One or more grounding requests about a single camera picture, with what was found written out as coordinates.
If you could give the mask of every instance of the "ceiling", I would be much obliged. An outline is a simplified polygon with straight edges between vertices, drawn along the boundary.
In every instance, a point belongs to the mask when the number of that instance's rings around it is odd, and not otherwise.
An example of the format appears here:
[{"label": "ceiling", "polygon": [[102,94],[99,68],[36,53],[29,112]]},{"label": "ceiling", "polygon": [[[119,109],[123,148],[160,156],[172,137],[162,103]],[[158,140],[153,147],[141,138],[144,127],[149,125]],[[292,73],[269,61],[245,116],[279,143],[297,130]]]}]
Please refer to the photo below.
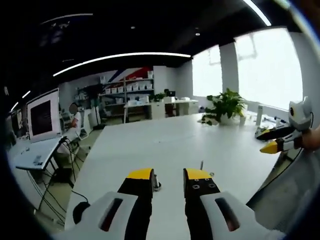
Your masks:
[{"label": "ceiling", "polygon": [[[79,66],[95,58],[135,52],[169,52],[195,55],[216,44],[227,44],[247,32],[265,28],[241,0],[119,2],[88,4],[68,9],[63,5],[21,6],[14,9],[7,33],[4,84],[7,110],[40,92],[94,73],[121,68],[165,65],[178,67],[189,58],[128,56]],[[287,12],[272,0],[254,0],[272,26],[299,31]]]}]

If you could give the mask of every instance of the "white pot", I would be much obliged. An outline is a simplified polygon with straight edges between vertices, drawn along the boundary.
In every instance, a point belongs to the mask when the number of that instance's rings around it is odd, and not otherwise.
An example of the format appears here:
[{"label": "white pot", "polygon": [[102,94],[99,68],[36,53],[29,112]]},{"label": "white pot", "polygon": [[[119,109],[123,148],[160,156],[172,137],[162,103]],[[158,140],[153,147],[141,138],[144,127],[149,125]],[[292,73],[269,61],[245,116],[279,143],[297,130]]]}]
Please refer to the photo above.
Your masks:
[{"label": "white pot", "polygon": [[233,125],[234,124],[234,118],[228,118],[228,115],[225,113],[220,118],[220,124],[221,125]]}]

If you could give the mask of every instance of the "green plant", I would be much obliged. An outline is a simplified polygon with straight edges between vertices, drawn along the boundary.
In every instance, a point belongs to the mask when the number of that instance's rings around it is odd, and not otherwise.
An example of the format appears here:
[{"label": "green plant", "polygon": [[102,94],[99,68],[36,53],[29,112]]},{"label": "green plant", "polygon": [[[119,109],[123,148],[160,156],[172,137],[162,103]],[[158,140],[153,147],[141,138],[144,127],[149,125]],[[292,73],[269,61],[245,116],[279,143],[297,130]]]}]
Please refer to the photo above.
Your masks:
[{"label": "green plant", "polygon": [[212,125],[212,119],[221,122],[221,116],[227,114],[228,118],[236,115],[242,116],[242,109],[244,108],[244,99],[235,91],[229,88],[226,92],[220,93],[218,96],[209,95],[207,100],[213,104],[212,108],[205,108],[205,115],[203,115],[201,122],[203,124]]},{"label": "green plant", "polygon": [[163,92],[158,94],[152,94],[149,96],[149,100],[154,102],[160,102],[160,100],[164,99],[165,96],[166,95]]}]

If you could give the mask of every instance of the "potted plant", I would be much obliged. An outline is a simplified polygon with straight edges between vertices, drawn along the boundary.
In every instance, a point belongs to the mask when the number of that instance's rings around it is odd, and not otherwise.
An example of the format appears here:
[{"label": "potted plant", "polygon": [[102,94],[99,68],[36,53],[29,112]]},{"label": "potted plant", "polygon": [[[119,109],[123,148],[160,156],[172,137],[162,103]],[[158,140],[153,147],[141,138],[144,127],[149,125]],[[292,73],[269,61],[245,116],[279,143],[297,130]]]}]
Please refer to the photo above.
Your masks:
[{"label": "potted plant", "polygon": [[151,102],[160,102],[162,99],[164,99],[166,95],[161,92],[161,93],[158,93],[158,94],[152,94],[149,96],[149,100]]},{"label": "potted plant", "polygon": [[209,95],[206,99],[212,102],[213,107],[205,108],[205,114],[201,119],[203,124],[213,125],[217,121],[222,125],[232,125],[233,117],[243,115],[244,99],[239,93],[231,91],[229,88],[218,96]]}]

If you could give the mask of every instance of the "window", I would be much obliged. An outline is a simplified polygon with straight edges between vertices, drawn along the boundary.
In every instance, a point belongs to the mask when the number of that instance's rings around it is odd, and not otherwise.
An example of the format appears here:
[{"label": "window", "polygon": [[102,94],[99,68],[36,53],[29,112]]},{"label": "window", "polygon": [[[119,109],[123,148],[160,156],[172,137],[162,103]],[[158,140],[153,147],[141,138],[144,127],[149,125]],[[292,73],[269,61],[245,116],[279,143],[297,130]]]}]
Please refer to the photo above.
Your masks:
[{"label": "window", "polygon": [[222,92],[222,69],[218,45],[193,57],[192,82],[194,96],[206,97]]},{"label": "window", "polygon": [[300,63],[287,29],[240,36],[235,46],[243,98],[286,111],[290,101],[303,99]]}]

